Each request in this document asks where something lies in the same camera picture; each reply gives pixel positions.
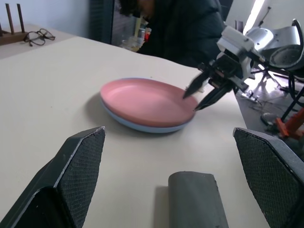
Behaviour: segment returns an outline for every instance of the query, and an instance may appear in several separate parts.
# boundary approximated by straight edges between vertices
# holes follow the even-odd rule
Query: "black jacket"
[[[224,23],[218,0],[155,0],[148,42],[138,53],[197,67],[216,59]]]

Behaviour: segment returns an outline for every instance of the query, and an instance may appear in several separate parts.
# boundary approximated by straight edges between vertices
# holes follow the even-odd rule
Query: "white table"
[[[144,134],[106,114],[100,87],[122,77],[147,77],[184,88],[198,70],[78,37],[18,55],[4,48],[10,57],[0,60],[0,219],[67,137],[104,125],[100,174],[85,228],[168,227],[165,186],[177,171],[215,175],[231,228],[269,227],[232,136],[234,127],[245,127],[233,93],[198,112],[182,131]]]

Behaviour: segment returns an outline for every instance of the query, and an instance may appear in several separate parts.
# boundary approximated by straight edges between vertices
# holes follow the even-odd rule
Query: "pink plate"
[[[143,78],[120,79],[101,88],[104,105],[119,117],[144,126],[175,127],[190,121],[198,105],[182,99],[175,86]]]

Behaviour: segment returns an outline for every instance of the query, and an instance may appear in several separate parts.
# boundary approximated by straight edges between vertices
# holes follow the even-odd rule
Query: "person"
[[[219,0],[120,0],[121,13],[140,12],[152,29],[138,53],[197,67],[215,60],[224,29]]]

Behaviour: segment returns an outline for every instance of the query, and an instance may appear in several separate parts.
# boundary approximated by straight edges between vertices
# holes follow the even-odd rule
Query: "black hair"
[[[137,0],[119,0],[120,13],[126,16],[130,16],[137,11]]]

